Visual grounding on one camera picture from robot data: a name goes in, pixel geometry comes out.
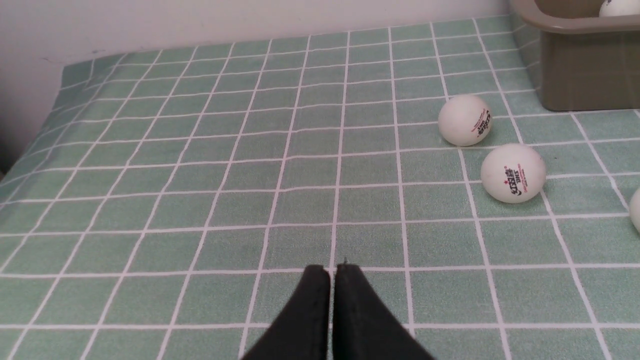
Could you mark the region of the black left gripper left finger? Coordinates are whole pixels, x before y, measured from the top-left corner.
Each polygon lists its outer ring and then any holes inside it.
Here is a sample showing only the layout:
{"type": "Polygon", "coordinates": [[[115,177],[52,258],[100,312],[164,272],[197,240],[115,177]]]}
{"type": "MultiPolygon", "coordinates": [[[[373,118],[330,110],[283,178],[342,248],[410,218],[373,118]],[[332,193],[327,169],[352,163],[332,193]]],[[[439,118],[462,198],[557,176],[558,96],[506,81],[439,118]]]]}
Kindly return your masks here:
{"type": "Polygon", "coordinates": [[[244,360],[325,360],[328,353],[331,282],[319,264],[304,268],[286,305],[244,360]]]}

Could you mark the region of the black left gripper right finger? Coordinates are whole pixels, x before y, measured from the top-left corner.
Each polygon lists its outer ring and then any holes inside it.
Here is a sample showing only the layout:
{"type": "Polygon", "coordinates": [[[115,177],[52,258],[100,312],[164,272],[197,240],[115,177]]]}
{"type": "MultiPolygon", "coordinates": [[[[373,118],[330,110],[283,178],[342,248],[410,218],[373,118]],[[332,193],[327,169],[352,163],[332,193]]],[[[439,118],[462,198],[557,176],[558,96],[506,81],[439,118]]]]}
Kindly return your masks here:
{"type": "Polygon", "coordinates": [[[356,264],[334,274],[334,360],[433,360],[384,305],[356,264]]]}

